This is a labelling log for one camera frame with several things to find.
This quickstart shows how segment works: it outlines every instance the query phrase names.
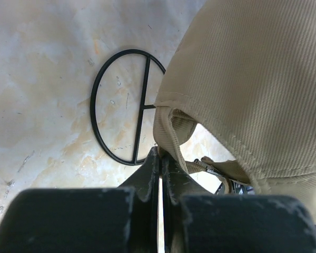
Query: dust speck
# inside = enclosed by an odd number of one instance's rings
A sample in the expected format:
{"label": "dust speck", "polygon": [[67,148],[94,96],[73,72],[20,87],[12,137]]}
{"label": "dust speck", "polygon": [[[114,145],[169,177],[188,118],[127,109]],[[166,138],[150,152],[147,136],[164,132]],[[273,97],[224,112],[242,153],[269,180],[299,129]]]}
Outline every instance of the dust speck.
{"label": "dust speck", "polygon": [[22,165],[20,166],[17,172],[20,172],[22,170],[26,162],[34,155],[34,153],[35,153],[35,150],[33,150],[33,152],[29,156],[26,157],[26,159],[23,161]]}
{"label": "dust speck", "polygon": [[89,65],[90,65],[91,67],[92,67],[93,65],[95,65],[93,59],[91,59],[91,58],[89,58],[88,62],[89,62]]}
{"label": "dust speck", "polygon": [[116,78],[117,78],[117,85],[118,85],[118,86],[121,86],[122,83],[121,83],[121,81],[120,81],[120,78],[119,78],[118,76],[116,76]]}
{"label": "dust speck", "polygon": [[127,101],[129,100],[129,94],[127,94],[127,96],[126,96],[126,106],[125,106],[125,108],[127,109]]}
{"label": "dust speck", "polygon": [[15,181],[14,181],[14,179],[12,179],[10,182],[7,183],[7,186],[12,187],[12,186],[14,186],[14,183],[15,183]]}
{"label": "dust speck", "polygon": [[9,188],[5,191],[4,199],[7,199],[8,194],[9,194]]}

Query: black circular frame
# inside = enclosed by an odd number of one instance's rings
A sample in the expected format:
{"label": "black circular frame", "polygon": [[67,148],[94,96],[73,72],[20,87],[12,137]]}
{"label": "black circular frame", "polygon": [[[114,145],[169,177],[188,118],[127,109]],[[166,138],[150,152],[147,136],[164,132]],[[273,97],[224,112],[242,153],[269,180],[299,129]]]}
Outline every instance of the black circular frame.
{"label": "black circular frame", "polygon": [[[119,158],[113,152],[111,152],[111,150],[106,146],[106,144],[104,143],[104,141],[102,139],[102,136],[101,136],[100,131],[98,129],[97,118],[96,118],[96,97],[97,97],[97,91],[98,91],[98,87],[100,85],[101,79],[102,79],[105,71],[107,70],[107,68],[114,61],[116,61],[118,58],[120,58],[124,55],[128,55],[128,54],[139,54],[139,55],[143,55],[146,57],[142,96],[141,96],[141,103],[140,103],[140,107],[139,107],[139,114],[138,114],[138,121],[137,121],[136,135],[135,135],[135,143],[133,146],[132,161],[126,161],[122,158]],[[95,79],[93,89],[91,92],[90,118],[91,118],[91,124],[92,124],[92,128],[93,128],[95,137],[97,139],[97,142],[100,144],[102,149],[112,159],[114,159],[115,161],[117,161],[121,164],[124,164],[124,165],[129,165],[129,166],[140,165],[145,160],[145,159],[137,160],[137,156],[138,156],[139,142],[140,142],[140,137],[141,137],[144,110],[155,108],[155,106],[152,104],[145,105],[145,96],[146,96],[146,89],[147,89],[147,80],[149,78],[150,61],[153,61],[155,64],[157,64],[157,66],[160,68],[160,70],[163,72],[163,74],[165,74],[164,66],[158,61],[157,58],[155,58],[152,54],[150,54],[146,51],[138,50],[138,49],[129,49],[129,50],[123,50],[123,51],[116,53],[109,60],[107,60],[106,63],[104,63],[104,65],[101,67],[101,70],[97,74],[97,77]]]}

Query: black plastic part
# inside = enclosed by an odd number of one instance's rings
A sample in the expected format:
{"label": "black plastic part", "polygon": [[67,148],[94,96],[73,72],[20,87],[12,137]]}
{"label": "black plastic part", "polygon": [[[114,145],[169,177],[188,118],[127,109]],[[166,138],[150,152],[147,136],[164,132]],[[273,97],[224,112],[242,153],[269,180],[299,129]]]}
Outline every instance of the black plastic part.
{"label": "black plastic part", "polygon": [[[100,131],[98,129],[98,124],[97,124],[97,118],[96,118],[96,97],[97,97],[97,91],[98,87],[100,85],[101,79],[107,70],[107,68],[118,58],[128,55],[128,54],[139,54],[143,55],[146,57],[146,63],[145,63],[145,71],[144,71],[144,80],[143,80],[143,88],[142,88],[142,96],[141,96],[141,103],[140,103],[140,108],[139,108],[139,114],[138,114],[138,121],[137,121],[137,128],[136,128],[136,135],[135,135],[135,143],[134,143],[134,149],[133,149],[133,154],[132,154],[132,161],[126,161],[122,158],[119,158],[116,156],[104,143],[103,138],[100,134]],[[91,98],[90,98],[90,118],[91,118],[91,124],[92,124],[92,129],[94,131],[95,137],[97,139],[97,142],[100,144],[101,148],[115,161],[128,165],[128,166],[135,166],[142,164],[145,159],[138,160],[138,149],[139,149],[139,142],[140,142],[140,137],[141,137],[141,130],[142,130],[142,121],[143,121],[143,114],[144,110],[146,109],[153,109],[155,108],[154,105],[145,105],[145,96],[146,96],[146,89],[147,89],[147,80],[149,78],[149,70],[150,70],[150,62],[153,61],[159,69],[165,74],[165,68],[164,66],[158,61],[157,58],[155,58],[152,54],[143,51],[143,50],[138,50],[138,49],[129,49],[129,50],[123,50],[121,52],[116,53],[113,55],[109,60],[104,63],[102,66],[101,70],[99,71],[94,85],[93,89],[91,92]]]}
{"label": "black plastic part", "polygon": [[316,252],[316,226],[297,199],[216,196],[157,147],[117,189],[32,189],[11,203],[0,252],[157,253],[159,176],[165,252]]}
{"label": "black plastic part", "polygon": [[225,185],[221,183],[218,189],[216,190],[216,192],[214,193],[214,195],[223,195],[223,194],[225,194]]}

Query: marble surface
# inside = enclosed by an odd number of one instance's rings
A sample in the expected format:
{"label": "marble surface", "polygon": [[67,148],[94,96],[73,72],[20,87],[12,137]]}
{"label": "marble surface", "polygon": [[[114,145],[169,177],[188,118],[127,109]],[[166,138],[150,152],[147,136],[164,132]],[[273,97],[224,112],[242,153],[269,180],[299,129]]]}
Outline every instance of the marble surface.
{"label": "marble surface", "polygon": [[[98,146],[89,102],[94,79],[114,53],[139,48],[167,67],[204,0],[0,0],[0,220],[22,190],[116,187],[137,167]],[[97,120],[110,149],[132,154],[145,58],[126,56],[105,73]],[[152,64],[147,103],[162,73]],[[155,144],[145,111],[140,158]],[[231,155],[201,126],[182,147],[188,160]],[[194,175],[208,189],[216,178]]]}

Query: khaki baseball cap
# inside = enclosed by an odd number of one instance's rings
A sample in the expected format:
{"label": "khaki baseball cap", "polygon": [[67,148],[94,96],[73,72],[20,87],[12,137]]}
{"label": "khaki baseball cap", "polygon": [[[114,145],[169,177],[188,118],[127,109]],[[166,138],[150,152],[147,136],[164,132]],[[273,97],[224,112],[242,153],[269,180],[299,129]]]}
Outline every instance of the khaki baseball cap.
{"label": "khaki baseball cap", "polygon": [[200,123],[236,158],[221,172],[298,198],[316,222],[316,0],[209,0],[155,105],[154,138],[185,171],[179,146]]}

